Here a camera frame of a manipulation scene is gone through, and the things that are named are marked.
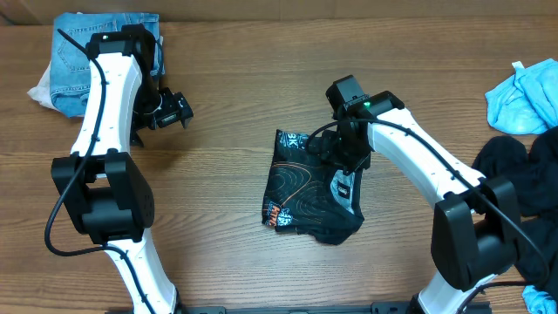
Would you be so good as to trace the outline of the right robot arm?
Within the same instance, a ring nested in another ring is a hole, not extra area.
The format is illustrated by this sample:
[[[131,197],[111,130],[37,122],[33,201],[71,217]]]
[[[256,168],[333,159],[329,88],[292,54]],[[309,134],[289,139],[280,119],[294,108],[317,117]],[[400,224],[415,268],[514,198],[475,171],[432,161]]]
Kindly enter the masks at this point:
[[[525,251],[514,185],[448,153],[415,121],[393,93],[370,95],[349,75],[332,83],[326,98],[337,129],[314,132],[309,148],[336,169],[328,186],[355,210],[359,175],[380,153],[413,183],[433,209],[431,254],[437,272],[407,305],[409,313],[488,313],[471,306],[481,288],[506,272]]]

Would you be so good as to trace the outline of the black orange-patterned cycling jersey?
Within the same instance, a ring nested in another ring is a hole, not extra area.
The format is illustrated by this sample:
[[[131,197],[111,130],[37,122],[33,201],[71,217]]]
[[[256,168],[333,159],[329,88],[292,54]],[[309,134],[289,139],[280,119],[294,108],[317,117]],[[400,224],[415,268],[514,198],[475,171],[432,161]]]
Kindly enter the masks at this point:
[[[278,129],[267,186],[262,224],[278,233],[314,236],[339,245],[364,222],[360,207],[362,172],[345,175],[308,154],[304,133]]]

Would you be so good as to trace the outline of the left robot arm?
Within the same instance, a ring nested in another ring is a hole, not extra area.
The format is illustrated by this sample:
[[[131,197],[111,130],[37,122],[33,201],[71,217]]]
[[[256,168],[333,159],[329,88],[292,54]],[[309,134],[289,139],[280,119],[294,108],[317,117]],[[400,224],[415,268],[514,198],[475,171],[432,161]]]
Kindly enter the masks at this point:
[[[47,249],[65,252],[51,241],[58,211],[65,208],[74,228],[93,247],[72,256],[104,251],[114,262],[134,313],[181,313],[180,294],[167,277],[154,246],[154,197],[131,156],[143,143],[137,132],[193,118],[182,93],[153,81],[154,53],[160,48],[143,24],[92,34],[78,50],[90,65],[91,86],[80,133],[67,157],[51,164],[59,192],[44,230]]]

